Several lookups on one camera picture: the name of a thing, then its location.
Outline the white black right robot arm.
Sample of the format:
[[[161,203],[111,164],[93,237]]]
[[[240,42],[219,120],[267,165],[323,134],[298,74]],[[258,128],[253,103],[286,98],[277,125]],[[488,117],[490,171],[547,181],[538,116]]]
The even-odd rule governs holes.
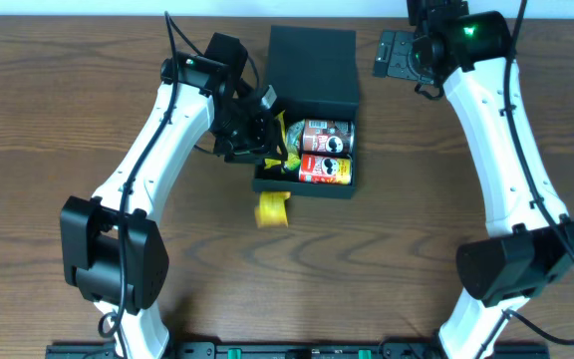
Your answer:
[[[554,189],[527,119],[516,60],[519,24],[463,0],[411,1],[409,31],[382,34],[374,73],[446,99],[463,128],[488,237],[456,253],[462,293],[449,319],[408,357],[545,357],[545,347],[498,339],[522,307],[574,268],[574,219]]]

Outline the orange snack packet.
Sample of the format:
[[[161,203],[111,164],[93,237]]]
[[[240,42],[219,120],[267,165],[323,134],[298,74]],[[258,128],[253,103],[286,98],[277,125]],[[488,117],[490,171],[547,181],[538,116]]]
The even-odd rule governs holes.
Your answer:
[[[286,200],[291,197],[289,191],[264,191],[254,208],[258,227],[288,226]]]

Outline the black gift box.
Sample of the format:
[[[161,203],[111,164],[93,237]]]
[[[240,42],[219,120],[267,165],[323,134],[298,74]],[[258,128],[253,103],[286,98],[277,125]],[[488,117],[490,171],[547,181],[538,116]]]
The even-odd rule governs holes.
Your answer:
[[[265,85],[277,94],[278,112],[285,110],[285,126],[301,120],[337,120],[357,126],[359,81],[356,32],[272,25],[265,69]],[[299,181],[278,169],[254,171],[256,192],[289,191],[294,195],[351,198],[356,191],[357,139],[349,154],[352,176],[348,184]]]

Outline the red Pringles can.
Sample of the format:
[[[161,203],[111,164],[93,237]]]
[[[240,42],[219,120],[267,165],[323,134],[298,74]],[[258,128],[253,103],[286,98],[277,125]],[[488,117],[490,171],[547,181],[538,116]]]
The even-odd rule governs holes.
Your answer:
[[[298,177],[302,182],[350,184],[352,161],[306,154],[301,159]]]

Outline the brown Pringles can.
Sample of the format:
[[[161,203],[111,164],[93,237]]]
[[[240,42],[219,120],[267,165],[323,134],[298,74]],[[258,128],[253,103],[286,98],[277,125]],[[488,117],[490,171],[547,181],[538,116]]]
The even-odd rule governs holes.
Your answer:
[[[347,121],[307,119],[301,137],[301,151],[323,155],[349,155],[354,146],[354,125]]]

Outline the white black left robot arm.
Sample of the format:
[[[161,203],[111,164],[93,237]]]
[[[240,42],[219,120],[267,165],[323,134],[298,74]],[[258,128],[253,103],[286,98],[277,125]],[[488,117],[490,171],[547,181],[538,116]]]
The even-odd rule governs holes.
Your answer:
[[[121,358],[160,358],[169,330],[157,298],[169,268],[158,229],[168,195],[206,133],[228,163],[288,158],[272,109],[272,87],[242,78],[248,52],[216,33],[197,55],[173,50],[144,126],[124,159],[90,198],[71,196],[60,213],[64,276],[103,316],[102,337]]]

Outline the green yellow snack packet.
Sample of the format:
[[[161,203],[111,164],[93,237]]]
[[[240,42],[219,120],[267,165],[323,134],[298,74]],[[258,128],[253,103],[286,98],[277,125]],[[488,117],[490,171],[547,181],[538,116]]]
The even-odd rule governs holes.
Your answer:
[[[304,121],[293,123],[288,129],[285,137],[285,147],[288,152],[288,158],[283,169],[286,172],[296,171],[301,164],[301,142],[304,132]]]

